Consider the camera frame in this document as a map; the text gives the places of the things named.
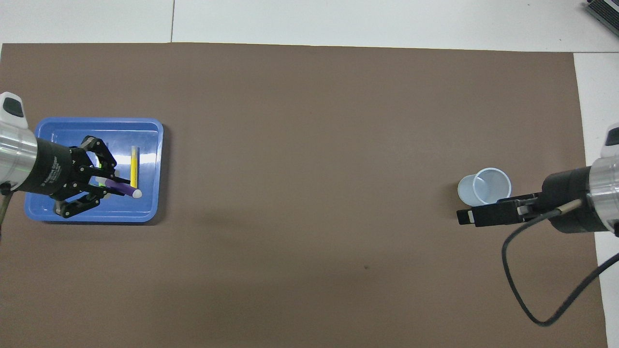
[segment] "blue tray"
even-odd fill
[[[26,193],[24,209],[29,218],[50,222],[132,222],[141,223],[157,213],[163,126],[153,118],[73,118],[50,117],[39,122],[35,135],[64,146],[78,146],[85,136],[103,139],[117,161],[120,177],[129,179],[131,146],[139,147],[138,188],[142,197],[111,195],[89,211],[68,219],[53,211],[54,200],[48,196]],[[89,153],[90,159],[95,156]]]

